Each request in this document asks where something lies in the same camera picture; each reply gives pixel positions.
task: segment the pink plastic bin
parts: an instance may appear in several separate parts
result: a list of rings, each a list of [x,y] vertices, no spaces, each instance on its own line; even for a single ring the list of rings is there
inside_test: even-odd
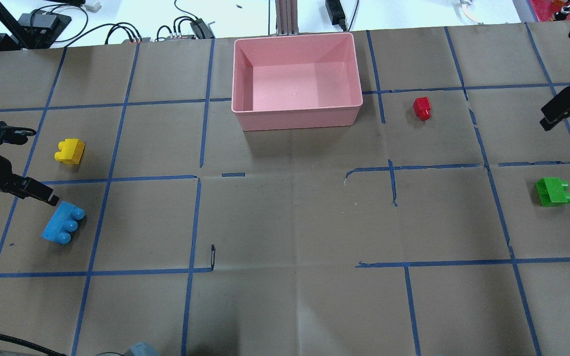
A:
[[[233,112],[244,131],[349,126],[362,106],[353,35],[235,41]]]

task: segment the red object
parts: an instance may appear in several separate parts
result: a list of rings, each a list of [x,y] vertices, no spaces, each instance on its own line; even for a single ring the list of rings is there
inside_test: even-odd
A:
[[[531,4],[533,12],[536,13],[536,17],[540,22],[551,21],[551,16],[553,16],[554,13],[560,11],[560,9],[564,6],[563,4],[555,4],[554,0],[529,0],[529,3]]]
[[[412,108],[415,109],[415,115],[417,115],[421,121],[430,119],[430,109],[432,109],[432,106],[430,106],[430,100],[428,100],[427,96],[415,99]]]

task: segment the building block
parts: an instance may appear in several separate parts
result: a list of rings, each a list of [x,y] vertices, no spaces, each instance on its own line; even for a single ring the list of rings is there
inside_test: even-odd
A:
[[[430,106],[430,100],[427,96],[415,99],[412,108],[415,109],[415,115],[417,115],[421,121],[430,119],[430,109],[432,109],[432,106]]]
[[[75,232],[79,228],[79,224],[76,221],[81,220],[83,217],[85,217],[85,212],[81,208],[62,201],[56,208],[52,219],[47,223],[41,237],[65,245],[72,239],[70,233]]]
[[[559,207],[570,204],[569,183],[560,178],[543,178],[536,182],[536,189],[540,195],[540,203],[543,207]]]
[[[55,160],[66,165],[77,165],[81,162],[85,143],[79,139],[65,139],[58,143],[58,149],[54,153]]]

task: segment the black power adapter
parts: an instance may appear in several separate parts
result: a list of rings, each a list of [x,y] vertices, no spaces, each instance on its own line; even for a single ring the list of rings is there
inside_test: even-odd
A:
[[[325,7],[331,19],[331,25],[340,25],[342,31],[346,31],[346,16],[340,0],[325,0]]]

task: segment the wire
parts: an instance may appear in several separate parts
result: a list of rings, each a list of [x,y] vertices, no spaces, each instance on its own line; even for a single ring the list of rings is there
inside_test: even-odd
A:
[[[18,126],[0,126],[0,131],[25,131],[25,133],[19,133],[24,136],[34,136],[37,132],[30,128],[19,128]]]
[[[43,354],[46,354],[48,356],[65,356],[65,354],[59,354],[56,351],[52,351],[52,350],[47,349],[41,345],[37,345],[36,343],[27,342],[27,341],[22,340],[22,339],[14,338],[13,336],[7,336],[4,334],[0,334],[0,340],[2,340],[3,342],[9,342],[9,343],[21,345],[23,347],[27,347],[28,349],[33,349],[33,350],[38,351],[38,352],[43,352]]]
[[[195,16],[195,14],[190,13],[190,12],[188,12],[188,11],[186,11],[186,10],[180,9],[179,6],[177,6],[177,0],[175,0],[175,1],[173,2],[173,5],[175,5],[175,8],[178,9],[179,11],[181,11],[181,12],[183,12],[183,13],[186,13],[186,14],[189,14],[190,16],[194,17],[195,20],[198,19],[197,16]]]
[[[69,47],[70,45],[72,45],[72,43],[74,43],[74,42],[78,41],[79,39],[85,37],[85,36],[88,35],[90,32],[95,31],[95,30],[97,30],[97,29],[100,29],[101,27],[105,27],[105,26],[115,26],[115,25],[116,25],[115,23],[104,23],[104,24],[102,24],[102,25],[98,25],[98,26],[96,26],[96,27],[93,27],[93,29],[91,29],[91,30],[85,32],[84,34],[81,34],[80,36],[78,36],[77,38],[75,38],[72,42],[70,42],[70,43],[64,45],[63,48]]]
[[[360,0],[357,0],[355,2],[355,10],[353,10],[353,16],[351,16],[351,22],[349,22],[349,29],[348,31],[351,30],[351,26],[353,26],[353,20],[355,20],[355,14],[358,13],[358,6],[360,5]]]
[[[129,36],[129,42],[138,42],[138,38],[137,37],[134,38],[136,35],[133,33],[133,30],[129,29],[129,27],[122,26],[122,25],[113,25],[113,27],[111,27],[111,29],[107,33],[107,38],[104,39],[104,43],[106,45],[109,44],[109,38],[111,37],[113,32],[117,29],[123,29],[123,30],[125,30],[125,32],[127,32],[127,35]]]
[[[184,19],[184,18],[187,18],[187,19],[190,20],[190,21],[193,20],[192,18],[190,18],[190,17],[188,17],[188,16],[179,16],[178,18],[176,18],[175,20],[173,20],[173,32],[175,32],[175,33],[181,32],[181,31],[179,30],[179,27],[176,27],[176,22],[177,22],[177,20]]]
[[[161,25],[160,28],[158,29],[158,33],[155,36],[155,42],[158,42],[160,40],[160,31],[162,29],[166,28],[168,30],[168,33],[170,34],[170,36],[173,36],[173,32],[170,31],[170,27],[168,27],[167,25]]]

